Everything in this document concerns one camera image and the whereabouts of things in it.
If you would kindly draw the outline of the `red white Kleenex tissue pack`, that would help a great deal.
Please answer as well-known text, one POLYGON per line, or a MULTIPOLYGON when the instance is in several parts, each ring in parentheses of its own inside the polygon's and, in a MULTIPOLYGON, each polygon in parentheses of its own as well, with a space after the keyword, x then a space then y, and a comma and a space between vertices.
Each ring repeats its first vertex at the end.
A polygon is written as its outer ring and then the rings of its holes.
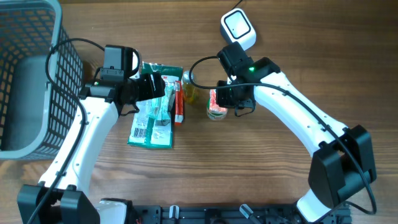
POLYGON ((210 96, 208 100, 208 112, 213 114, 226 114, 227 108, 220 107, 216 102, 216 90, 210 90, 210 96))

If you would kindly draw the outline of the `green lid white jar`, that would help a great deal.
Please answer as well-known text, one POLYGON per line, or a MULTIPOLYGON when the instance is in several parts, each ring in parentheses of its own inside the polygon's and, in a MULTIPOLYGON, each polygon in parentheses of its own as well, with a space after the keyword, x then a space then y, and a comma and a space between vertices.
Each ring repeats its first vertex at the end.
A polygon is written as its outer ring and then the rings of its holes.
POLYGON ((208 112, 208 103, 206 105, 206 112, 207 112, 208 117, 210 119, 212 119, 212 120, 224 119, 226 117, 226 115, 228 114, 228 113, 226 113, 226 114, 213 114, 213 113, 208 112))

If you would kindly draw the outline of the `teal toothbrush package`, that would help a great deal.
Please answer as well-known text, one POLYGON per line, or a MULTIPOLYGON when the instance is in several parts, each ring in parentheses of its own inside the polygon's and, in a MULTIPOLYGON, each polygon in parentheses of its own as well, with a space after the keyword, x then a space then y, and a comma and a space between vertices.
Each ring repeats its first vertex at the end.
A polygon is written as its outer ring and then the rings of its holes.
POLYGON ((169 115, 169 101, 171 99, 174 87, 172 85, 165 87, 165 95, 160 98, 151 99, 151 107, 148 116, 156 121, 168 121, 169 115))

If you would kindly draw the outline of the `green white sponge package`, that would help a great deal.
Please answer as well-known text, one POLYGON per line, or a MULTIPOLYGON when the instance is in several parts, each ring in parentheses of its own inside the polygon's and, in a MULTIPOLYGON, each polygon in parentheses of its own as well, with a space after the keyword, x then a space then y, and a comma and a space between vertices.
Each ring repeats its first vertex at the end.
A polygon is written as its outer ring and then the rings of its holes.
POLYGON ((175 82, 182 79, 183 68, 144 62, 142 70, 131 78, 137 79, 144 73, 153 72, 160 72, 165 81, 165 87, 169 85, 174 87, 174 92, 169 101, 170 120, 156 121, 148 116, 151 100, 137 102, 136 105, 139 108, 139 112, 134 115, 127 143, 149 149, 170 149, 172 147, 175 119, 175 82))

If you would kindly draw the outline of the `clear Vim dish soap bottle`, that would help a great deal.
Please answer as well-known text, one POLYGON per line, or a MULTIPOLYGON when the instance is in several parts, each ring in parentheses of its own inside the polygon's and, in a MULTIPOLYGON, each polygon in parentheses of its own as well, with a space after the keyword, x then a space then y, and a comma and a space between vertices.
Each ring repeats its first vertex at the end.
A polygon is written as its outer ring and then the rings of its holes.
POLYGON ((182 75, 183 97, 186 103, 194 104, 198 98, 197 88, 191 83, 189 71, 186 70, 182 75))

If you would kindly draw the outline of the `red white toothpaste box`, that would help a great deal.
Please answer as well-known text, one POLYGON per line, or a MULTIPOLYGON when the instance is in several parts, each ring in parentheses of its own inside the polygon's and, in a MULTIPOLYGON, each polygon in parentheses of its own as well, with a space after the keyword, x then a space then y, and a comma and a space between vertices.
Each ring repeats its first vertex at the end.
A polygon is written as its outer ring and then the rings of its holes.
POLYGON ((180 126, 183 123, 183 91, 181 81, 175 82, 175 125, 180 126))

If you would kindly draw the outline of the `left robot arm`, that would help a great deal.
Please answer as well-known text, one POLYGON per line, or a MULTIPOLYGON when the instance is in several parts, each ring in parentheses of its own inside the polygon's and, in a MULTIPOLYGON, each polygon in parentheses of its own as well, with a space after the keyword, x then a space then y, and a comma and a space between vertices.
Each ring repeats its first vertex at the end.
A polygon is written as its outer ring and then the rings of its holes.
POLYGON ((139 52, 130 47, 103 48, 101 78, 87 83, 74 99, 78 111, 72 126, 37 185, 23 185, 17 204, 23 223, 138 223, 130 200, 88 199, 90 179, 105 137, 122 116, 124 105, 164 96, 160 73, 139 78, 139 52))

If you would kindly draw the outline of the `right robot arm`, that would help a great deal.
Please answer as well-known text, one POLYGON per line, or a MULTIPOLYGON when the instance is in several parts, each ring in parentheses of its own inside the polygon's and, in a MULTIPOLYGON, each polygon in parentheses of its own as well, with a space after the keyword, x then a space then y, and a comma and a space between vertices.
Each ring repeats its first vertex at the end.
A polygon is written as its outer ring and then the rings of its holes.
POLYGON ((348 128, 299 92, 273 61, 254 61, 238 42, 217 55, 230 81, 217 83, 216 102, 241 110, 261 105, 276 115, 302 142, 312 158, 308 192, 296 203, 307 223, 320 221, 377 178, 369 132, 348 128))

